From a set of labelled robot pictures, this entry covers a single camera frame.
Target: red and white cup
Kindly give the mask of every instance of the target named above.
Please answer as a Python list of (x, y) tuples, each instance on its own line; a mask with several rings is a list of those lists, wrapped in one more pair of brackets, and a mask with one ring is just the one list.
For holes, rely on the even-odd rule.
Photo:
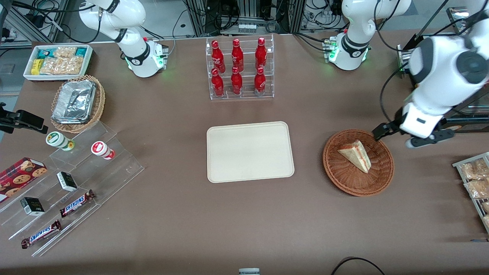
[(115, 157), (114, 150), (110, 149), (103, 141), (97, 141), (92, 145), (92, 153), (97, 156), (101, 156), (106, 160), (111, 160)]

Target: sandwich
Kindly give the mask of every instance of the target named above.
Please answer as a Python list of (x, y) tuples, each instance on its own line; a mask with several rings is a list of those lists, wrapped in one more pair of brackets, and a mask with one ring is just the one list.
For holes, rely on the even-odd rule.
[(367, 152), (360, 140), (341, 146), (338, 152), (364, 173), (368, 173), (368, 170), (372, 167)]

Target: coca-cola bottle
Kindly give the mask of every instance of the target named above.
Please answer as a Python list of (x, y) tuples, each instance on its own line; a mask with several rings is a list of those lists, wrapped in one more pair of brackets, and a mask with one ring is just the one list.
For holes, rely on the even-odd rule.
[(235, 95), (241, 95), (243, 92), (243, 78), (237, 66), (233, 67), (233, 75), (231, 76), (231, 83), (233, 85), (233, 93)]
[(259, 67), (256, 70), (255, 75), (255, 95), (262, 96), (265, 94), (265, 81), (267, 79), (263, 75), (263, 67)]
[(211, 78), (212, 89), (214, 90), (216, 97), (223, 97), (224, 82), (222, 81), (222, 78), (219, 75), (219, 71), (216, 68), (212, 68), (211, 73), (212, 73), (212, 78)]
[(231, 53), (233, 57), (233, 66), (238, 67), (239, 72), (245, 69), (245, 61), (243, 58), (243, 50), (240, 47), (240, 40), (233, 39), (233, 51)]
[(255, 52), (255, 67), (258, 69), (259, 67), (265, 67), (267, 64), (267, 49), (265, 48), (265, 38), (258, 38), (258, 47)]
[(219, 73), (224, 73), (226, 71), (226, 66), (224, 65), (224, 55), (221, 49), (219, 49), (219, 42), (217, 40), (212, 41), (212, 63), (214, 67), (219, 70)]

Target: round wicker basket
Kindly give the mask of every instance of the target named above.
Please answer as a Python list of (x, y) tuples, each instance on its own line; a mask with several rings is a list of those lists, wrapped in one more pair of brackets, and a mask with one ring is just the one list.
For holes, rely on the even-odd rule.
[[(61, 124), (55, 122), (53, 119), (51, 119), (51, 122), (53, 123), (54, 127), (60, 131), (63, 132), (69, 132), (72, 134), (78, 134), (84, 129), (90, 127), (94, 123), (100, 120), (100, 117), (102, 116), (102, 112), (104, 111), (104, 104), (105, 104), (105, 92), (104, 92), (104, 87), (100, 84), (100, 82), (93, 76), (90, 75), (84, 75), (80, 77), (76, 77), (73, 79), (68, 80), (67, 82), (77, 82), (77, 81), (83, 81), (83, 80), (90, 80), (93, 81), (97, 85), (97, 90), (95, 91), (95, 98), (93, 100), (93, 107), (91, 110), (90, 114), (90, 121), (88, 121), (85, 124)], [(54, 111), (54, 107), (56, 106), (56, 102), (58, 102), (58, 96), (61, 91), (61, 87), (59, 87), (58, 92), (54, 96), (53, 103), (51, 104), (51, 111)]]
[[(360, 140), (367, 151), (372, 167), (362, 172), (342, 156), (340, 146)], [(382, 192), (394, 176), (394, 160), (382, 141), (375, 141), (370, 132), (349, 129), (334, 134), (323, 151), (323, 165), (331, 181), (341, 190), (354, 196), (373, 196)]]

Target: table surface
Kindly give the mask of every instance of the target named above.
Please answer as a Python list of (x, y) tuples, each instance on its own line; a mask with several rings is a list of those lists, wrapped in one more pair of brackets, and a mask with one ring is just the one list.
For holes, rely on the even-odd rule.
[[(392, 45), (412, 35), (384, 33)], [(334, 132), (385, 121), (378, 95), (396, 53), (375, 36), (361, 67), (341, 71), (292, 35), (274, 39), (275, 98), (247, 102), (211, 102), (205, 39), (178, 40), (168, 69), (147, 79), (127, 69), (116, 44), (93, 44), (88, 73), (106, 91), (102, 121), (146, 169), (42, 257), (0, 231), (0, 273), (229, 275), (259, 267), (265, 275), (314, 275), (329, 274), (348, 256), (365, 257), (386, 274), (487, 270), (489, 245), (469, 242), (487, 234), (451, 166), (487, 151), (487, 135), (457, 135), (418, 150), (405, 148), (407, 137), (387, 137), (392, 183), (373, 197), (350, 196), (328, 179), (323, 147)], [(16, 109), (54, 129), (50, 107), (59, 85), (26, 81)], [(385, 93), (388, 113), (410, 91), (407, 78), (394, 78)], [(207, 129), (268, 121), (289, 125), (295, 174), (210, 183)], [(0, 143), (0, 167), (53, 151), (43, 135), (15, 130)], [(362, 263), (340, 271), (374, 274)]]

